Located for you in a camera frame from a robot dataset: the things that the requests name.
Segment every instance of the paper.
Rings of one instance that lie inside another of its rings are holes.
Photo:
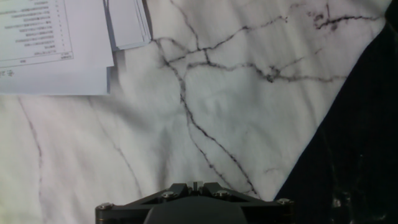
[[[98,0],[0,0],[0,30],[0,92],[12,79],[113,66]]]
[[[3,94],[30,95],[107,95],[109,68],[95,68],[87,71],[61,73],[58,75],[35,75],[14,77],[1,86]]]
[[[141,0],[104,0],[112,50],[140,47],[150,42]]]

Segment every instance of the black device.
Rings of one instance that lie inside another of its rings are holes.
[[[293,224],[294,202],[265,202],[218,183],[189,182],[127,205],[95,208],[96,224]]]

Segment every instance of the white marble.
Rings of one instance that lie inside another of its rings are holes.
[[[0,223],[94,223],[175,182],[272,200],[390,0],[148,0],[110,96],[0,97]]]

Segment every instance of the metal screw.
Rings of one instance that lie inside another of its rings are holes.
[[[281,205],[287,205],[287,204],[293,203],[293,201],[286,199],[286,198],[278,199],[276,202]]]
[[[219,198],[226,197],[228,195],[229,195],[229,192],[226,190],[219,190],[216,193],[214,193],[214,196],[219,197]]]
[[[106,203],[102,203],[100,206],[98,206],[98,209],[106,210],[106,209],[109,209],[112,207],[113,207],[112,203],[106,202]]]
[[[164,192],[162,193],[163,198],[174,198],[177,194],[174,192]]]

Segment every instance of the black vein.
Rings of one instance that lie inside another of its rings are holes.
[[[322,29],[322,27],[326,27],[328,25],[333,25],[337,24],[341,21],[348,21],[348,20],[358,20],[358,19],[363,19],[363,20],[369,20],[369,21],[376,21],[379,19],[379,17],[366,17],[366,16],[342,16],[336,19],[327,19],[324,23],[320,25],[315,25],[316,29]]]
[[[210,63],[209,55],[207,53],[207,50],[205,50],[205,57],[206,57],[206,62]]]
[[[43,198],[42,198],[42,186],[43,186],[43,152],[42,152],[42,148],[39,144],[39,140],[37,139],[37,132],[36,129],[33,126],[32,121],[29,119],[29,116],[27,115],[27,112],[25,110],[24,105],[22,104],[22,100],[20,97],[18,97],[18,102],[22,108],[22,111],[25,114],[26,120],[29,123],[29,127],[30,127],[30,131],[32,131],[32,135],[37,147],[37,150],[39,152],[39,202],[40,202],[40,210],[42,212],[42,217],[43,217],[43,223],[46,223],[46,218],[44,216],[44,212],[43,212]]]
[[[329,0],[326,3],[326,9],[328,11],[328,19],[330,18],[330,10],[329,10]]]
[[[196,40],[196,44],[197,44],[197,50],[199,50],[200,49],[199,48],[199,37],[198,37],[198,34],[196,33],[196,31],[193,29],[193,27],[189,23],[188,16],[184,13],[184,11],[182,10],[182,8],[180,6],[178,6],[178,5],[176,5],[174,3],[173,0],[170,0],[170,2],[173,4],[173,6],[175,6],[181,12],[182,16],[184,17],[185,25],[187,25],[187,27],[191,30],[192,34],[195,36],[195,40]]]
[[[185,109],[185,112],[186,112],[188,121],[191,122],[191,123],[194,125],[194,127],[196,127],[200,132],[202,132],[202,134],[203,134],[206,138],[208,138],[208,139],[212,140],[213,142],[215,142],[215,143],[217,144],[217,146],[219,146],[225,153],[227,153],[227,155],[229,156],[229,158],[231,158],[231,159],[234,161],[234,163],[237,165],[237,167],[239,168],[239,170],[242,172],[243,176],[245,176],[246,182],[251,186],[251,190],[254,192],[254,194],[256,194],[256,195],[259,196],[259,194],[257,193],[257,190],[255,190],[255,188],[254,188],[254,186],[253,186],[253,184],[252,184],[252,182],[251,182],[251,180],[250,180],[248,174],[246,173],[246,171],[244,171],[244,169],[242,168],[242,166],[240,165],[240,163],[238,162],[238,160],[237,160],[237,159],[236,159],[236,158],[235,158],[223,145],[221,145],[214,137],[212,137],[212,136],[210,136],[209,134],[207,134],[207,132],[206,132],[201,126],[199,126],[199,125],[197,124],[197,122],[195,121],[195,119],[194,119],[194,117],[193,117],[193,113],[191,112],[190,108],[188,107],[188,104],[187,104],[187,101],[186,101],[186,93],[187,93],[187,90],[186,90],[185,80],[180,76],[180,74],[178,73],[178,70],[177,70],[175,67],[171,66],[170,62],[166,60],[165,55],[164,55],[164,50],[163,50],[162,44],[161,44],[159,41],[156,41],[156,44],[157,44],[157,46],[158,46],[158,48],[159,48],[160,56],[162,57],[164,66],[167,67],[167,68],[169,68],[169,69],[171,69],[171,70],[174,72],[174,75],[175,75],[175,77],[177,78],[177,80],[178,80],[178,82],[179,82],[179,84],[180,84],[180,101],[181,101],[181,103],[183,103],[183,106],[184,106],[184,109]],[[232,188],[232,185],[231,185],[229,182],[227,182],[227,181],[225,180],[225,178],[223,177],[223,175],[220,174],[220,173],[215,169],[214,165],[210,163],[210,161],[208,160],[206,154],[203,152],[202,149],[200,149],[200,147],[198,147],[198,145],[196,144],[196,142],[193,140],[191,134],[190,134],[190,137],[191,137],[192,141],[194,142],[194,145],[195,145],[195,146],[197,147],[197,149],[202,153],[202,155],[203,155],[203,157],[205,158],[206,162],[208,163],[210,169],[213,169],[214,172],[215,172],[215,173],[228,185],[228,187]]]
[[[193,68],[197,68],[197,67],[212,67],[212,68],[217,68],[220,70],[224,70],[226,72],[232,72],[235,71],[236,69],[239,68],[251,68],[253,70],[255,70],[256,74],[259,76],[259,78],[261,79],[265,79],[270,83],[274,83],[276,80],[285,80],[288,82],[297,82],[297,81],[302,81],[302,80],[311,80],[311,81],[317,81],[317,82],[322,82],[322,83],[330,83],[333,82],[335,80],[339,80],[339,79],[345,79],[347,78],[347,76],[332,76],[329,78],[320,78],[320,77],[311,77],[308,75],[304,75],[304,76],[285,76],[282,74],[282,71],[289,67],[292,66],[296,63],[299,63],[300,61],[302,61],[304,58],[299,58],[297,60],[294,60],[291,63],[288,63],[287,65],[283,66],[282,68],[277,68],[275,66],[269,66],[271,72],[268,74],[265,74],[260,68],[257,67],[256,64],[254,63],[239,63],[237,65],[234,65],[232,67],[227,67],[225,65],[222,64],[218,64],[218,63],[213,63],[213,62],[195,62],[195,63],[189,63],[187,65],[187,71],[184,75],[184,77],[187,76],[188,72],[193,69]]]
[[[189,55],[189,54],[194,54],[194,53],[201,52],[201,51],[205,51],[206,54],[207,54],[207,51],[208,51],[208,50],[215,50],[215,49],[217,49],[219,46],[221,46],[221,45],[227,43],[228,41],[230,41],[232,38],[234,38],[234,37],[235,37],[238,33],[240,33],[240,32],[246,31],[247,33],[250,33],[250,32],[252,32],[252,31],[265,28],[265,27],[267,27],[267,26],[269,26],[269,25],[271,25],[271,24],[273,24],[273,23],[275,23],[275,22],[277,22],[277,21],[279,21],[279,20],[282,20],[282,21],[287,22],[287,17],[278,16],[278,17],[276,17],[275,19],[273,19],[273,20],[271,20],[271,21],[269,21],[269,22],[266,22],[265,24],[259,25],[259,26],[254,26],[254,27],[244,26],[244,27],[238,29],[235,33],[233,33],[232,35],[230,35],[230,36],[227,37],[226,39],[222,40],[221,42],[218,42],[216,45],[214,45],[214,46],[212,46],[212,47],[204,47],[204,48],[202,48],[202,49],[201,49],[201,48],[197,48],[196,50],[192,50],[192,51],[191,51],[191,50],[187,50],[186,48],[184,48],[184,49],[187,51],[187,52],[186,52],[186,55],[183,55],[183,56],[181,56],[181,57],[172,59],[172,60],[170,60],[169,62],[170,62],[170,63],[178,62],[179,60],[182,60],[182,59],[186,58],[187,55]],[[175,42],[176,45],[181,45],[181,44],[178,43],[176,40],[173,40],[173,42]]]
[[[283,20],[283,21],[287,22],[287,17],[278,16],[275,19],[273,19],[273,20],[271,20],[269,22],[266,22],[265,24],[260,25],[260,26],[255,26],[255,27],[244,26],[244,27],[240,28],[238,31],[236,31],[234,34],[232,34],[229,37],[227,37],[225,40],[223,40],[223,41],[219,42],[218,44],[216,44],[215,46],[213,46],[213,47],[205,47],[204,49],[215,50],[219,46],[221,46],[221,45],[225,44],[226,42],[230,41],[232,38],[234,38],[236,36],[236,34],[242,32],[242,31],[246,31],[247,33],[250,33],[252,31],[255,31],[255,30],[258,30],[258,29],[261,29],[261,28],[265,28],[265,27],[273,24],[274,22],[276,22],[278,20]]]
[[[323,48],[319,48],[314,54],[317,55]]]
[[[199,145],[196,143],[195,140],[193,140],[193,136],[191,133],[191,129],[189,127],[189,120],[188,120],[188,116],[187,116],[187,126],[188,126],[188,134],[190,139],[192,140],[193,144],[195,145],[195,147],[200,151],[200,153],[202,154],[202,156],[205,158],[207,164],[209,165],[209,168],[212,169],[216,175],[224,181],[224,183],[228,186],[228,188],[230,188],[231,190],[234,190],[234,188],[232,187],[232,185],[225,179],[225,177],[220,174],[220,172],[217,171],[216,167],[209,161],[209,159],[207,158],[206,153],[199,147]]]
[[[255,63],[250,63],[250,62],[246,62],[246,63],[239,63],[237,65],[234,65],[232,67],[227,67],[225,65],[219,64],[219,63],[214,63],[210,60],[209,55],[208,55],[208,51],[209,50],[215,50],[217,49],[219,46],[227,43],[228,41],[230,41],[231,39],[233,39],[238,33],[240,32],[252,32],[254,30],[257,29],[261,29],[264,27],[267,27],[271,24],[273,24],[274,22],[278,21],[278,20],[283,20],[285,22],[287,22],[287,17],[276,17],[275,19],[260,25],[260,26],[256,26],[256,27],[249,27],[249,26],[244,26],[242,28],[240,28],[239,30],[237,30],[235,33],[233,33],[232,35],[230,35],[229,37],[227,37],[225,40],[222,40],[221,42],[217,43],[216,45],[212,46],[212,47],[205,47],[205,48],[200,48],[199,47],[199,38],[198,38],[198,34],[196,33],[196,31],[193,29],[193,27],[190,25],[189,21],[188,21],[188,17],[187,15],[182,11],[181,7],[177,6],[173,0],[170,0],[170,2],[181,12],[181,14],[184,17],[184,21],[185,24],[187,25],[187,27],[191,30],[191,32],[195,35],[195,39],[196,39],[196,43],[197,43],[197,49],[196,50],[188,50],[186,47],[184,47],[182,44],[180,44],[179,42],[177,42],[174,39],[168,38],[168,37],[161,37],[159,39],[154,39],[154,42],[156,43],[159,52],[160,52],[160,56],[161,56],[161,61],[164,64],[164,67],[167,67],[168,69],[171,69],[171,71],[174,72],[175,77],[177,78],[179,84],[180,84],[180,102],[183,104],[185,112],[186,112],[186,116],[187,116],[187,126],[188,126],[188,132],[190,134],[190,138],[193,141],[195,147],[201,152],[201,154],[203,155],[203,157],[205,158],[206,162],[208,163],[209,167],[211,169],[214,170],[214,172],[230,187],[232,188],[231,184],[229,184],[225,178],[223,177],[222,174],[220,174],[214,167],[213,164],[210,163],[209,159],[207,158],[207,155],[203,152],[203,150],[198,146],[198,144],[193,140],[192,138],[192,134],[191,134],[191,130],[190,130],[190,124],[194,125],[195,128],[197,128],[197,130],[199,130],[206,138],[210,139],[211,141],[213,141],[214,143],[217,144],[217,146],[219,146],[224,153],[226,153],[229,158],[237,165],[237,167],[239,168],[239,170],[241,171],[241,173],[243,174],[243,176],[245,176],[246,178],[246,182],[250,185],[251,187],[251,191],[253,191],[256,195],[258,195],[258,197],[260,198],[259,194],[257,193],[257,191],[255,190],[252,182],[250,181],[250,178],[248,176],[248,174],[246,173],[246,171],[244,171],[244,169],[242,168],[241,164],[238,162],[238,160],[232,155],[232,153],[230,153],[223,145],[221,145],[214,137],[210,136],[201,126],[199,126],[197,124],[197,122],[195,121],[195,118],[193,117],[193,113],[191,112],[190,108],[188,107],[188,104],[186,102],[186,84],[185,84],[185,77],[187,76],[188,72],[194,68],[197,67],[212,67],[212,68],[217,68],[220,70],[224,70],[227,72],[232,72],[236,69],[239,68],[251,68],[254,69],[257,73],[257,75],[260,78],[263,78],[265,80],[267,80],[270,83],[273,83],[275,80],[285,80],[288,82],[296,82],[296,81],[300,81],[300,80],[314,80],[314,81],[318,81],[318,82],[332,82],[335,79],[339,79],[339,78],[346,78],[346,77],[339,77],[339,76],[334,76],[334,77],[330,77],[330,78],[318,78],[318,77],[310,77],[310,76],[284,76],[281,71],[283,71],[285,68],[295,65],[299,62],[301,62],[304,57],[302,58],[298,58],[296,60],[294,60],[291,63],[288,63],[287,65],[284,65],[283,67],[277,68],[276,66],[269,66],[270,69],[270,73],[265,74],[260,68],[257,67],[257,65]],[[342,17],[339,19],[334,19],[334,20],[327,20],[324,24],[319,25],[319,29],[321,29],[323,26],[327,26],[329,24],[332,23],[337,23],[339,21],[345,20],[345,19],[365,19],[365,17]],[[185,51],[185,55],[175,58],[173,60],[167,60],[165,58],[165,52],[164,49],[162,47],[162,40],[166,40],[171,42],[174,46],[178,47],[180,50]],[[184,59],[187,55],[189,54],[194,54],[196,52],[204,52],[205,54],[205,58],[206,61],[205,62],[195,62],[195,63],[189,63],[187,65],[187,69],[186,72],[184,74],[183,77],[181,77],[181,75],[178,73],[178,70],[173,67],[171,65],[171,63],[177,62],[181,59]]]
[[[93,102],[91,101],[91,98],[90,98],[90,97],[88,97],[88,102],[89,102],[89,104],[90,104],[90,106],[91,106],[91,109],[93,109],[93,111],[94,111],[95,117],[96,117],[96,119],[98,120],[98,123],[99,123],[99,126],[101,127],[102,132],[104,132],[106,138],[108,138],[108,139],[111,141],[113,148],[119,153],[119,155],[123,158],[124,163],[127,165],[128,169],[129,169],[129,171],[130,171],[130,173],[132,174],[132,176],[133,176],[133,178],[134,178],[134,181],[136,182],[136,187],[137,187],[138,195],[139,195],[140,198],[142,198],[142,197],[143,197],[143,194],[142,194],[141,186],[140,186],[140,184],[139,184],[139,182],[138,182],[138,178],[137,178],[137,176],[136,176],[136,173],[133,171],[133,169],[132,169],[132,167],[131,167],[129,161],[127,160],[127,158],[126,158],[126,156],[124,155],[124,153],[123,153],[123,151],[121,150],[121,148],[120,148],[120,147],[117,147],[116,143],[112,140],[112,138],[111,138],[111,136],[109,135],[109,133],[105,130],[105,127],[102,125],[102,122],[101,122],[101,120],[100,120],[100,117],[98,116],[96,110],[94,109]]]

